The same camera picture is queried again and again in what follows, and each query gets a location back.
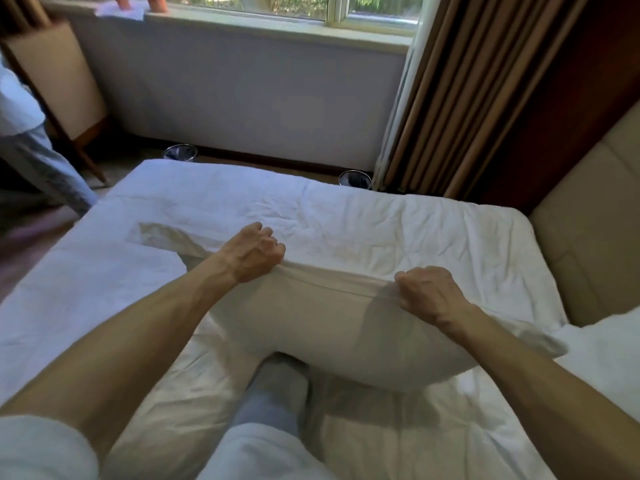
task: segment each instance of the beige upholstered headboard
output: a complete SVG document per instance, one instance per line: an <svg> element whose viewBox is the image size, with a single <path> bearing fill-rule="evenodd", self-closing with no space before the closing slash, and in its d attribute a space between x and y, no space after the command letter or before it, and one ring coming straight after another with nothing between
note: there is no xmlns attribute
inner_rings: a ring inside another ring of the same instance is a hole
<svg viewBox="0 0 640 480"><path fill-rule="evenodd" d="M640 102L533 211L572 323L640 305Z"/></svg>

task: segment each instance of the hand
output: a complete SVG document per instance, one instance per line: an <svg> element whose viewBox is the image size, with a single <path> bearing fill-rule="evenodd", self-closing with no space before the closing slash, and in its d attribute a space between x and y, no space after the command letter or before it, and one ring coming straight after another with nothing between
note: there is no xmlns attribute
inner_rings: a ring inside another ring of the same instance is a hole
<svg viewBox="0 0 640 480"><path fill-rule="evenodd" d="M475 313L472 305L443 267L414 267L396 273L400 290L400 307L424 322L438 327Z"/></svg>
<svg viewBox="0 0 640 480"><path fill-rule="evenodd" d="M236 282L246 283L270 272L284 258L286 248L270 227L254 222L244 227L216 253L231 268Z"/></svg>

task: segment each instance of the white bed sheet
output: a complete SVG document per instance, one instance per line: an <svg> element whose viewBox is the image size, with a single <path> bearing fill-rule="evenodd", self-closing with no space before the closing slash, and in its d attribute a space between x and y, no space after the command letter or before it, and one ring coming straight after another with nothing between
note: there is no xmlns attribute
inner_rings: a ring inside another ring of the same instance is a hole
<svg viewBox="0 0 640 480"><path fill-rule="evenodd" d="M287 257L390 279L451 270L465 295L552 331L566 317L532 228L512 209L395 196L239 166L146 161L0 306L0 401L73 341L180 276L171 252L127 242L140 221L231 236L255 220ZM105 478L194 478L257 364L209 317L140 407ZM551 478L480 369L411 394L314 378L305 441L343 479Z"/></svg>

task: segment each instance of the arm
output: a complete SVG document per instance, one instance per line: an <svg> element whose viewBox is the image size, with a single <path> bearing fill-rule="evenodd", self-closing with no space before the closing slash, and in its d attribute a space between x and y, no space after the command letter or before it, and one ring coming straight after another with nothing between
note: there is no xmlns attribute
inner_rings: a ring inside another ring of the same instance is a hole
<svg viewBox="0 0 640 480"><path fill-rule="evenodd" d="M204 314L238 283L279 264L269 228L251 224L190 273L78 340L13 396L0 415L35 415L80 431L103 460Z"/></svg>
<svg viewBox="0 0 640 480"><path fill-rule="evenodd" d="M397 273L400 306L468 350L492 377L551 471L563 479L640 479L640 424L503 330L439 267Z"/></svg>

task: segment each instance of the orange object on sill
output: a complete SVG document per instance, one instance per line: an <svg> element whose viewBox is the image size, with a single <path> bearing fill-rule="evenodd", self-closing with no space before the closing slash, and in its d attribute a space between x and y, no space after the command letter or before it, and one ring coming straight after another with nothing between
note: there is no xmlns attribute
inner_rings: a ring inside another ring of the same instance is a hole
<svg viewBox="0 0 640 480"><path fill-rule="evenodd" d="M129 3L129 0L116 0L116 3L121 10L131 10L131 3Z"/></svg>
<svg viewBox="0 0 640 480"><path fill-rule="evenodd" d="M166 0L147 0L149 2L149 8L154 13L168 13L169 8L166 6Z"/></svg>

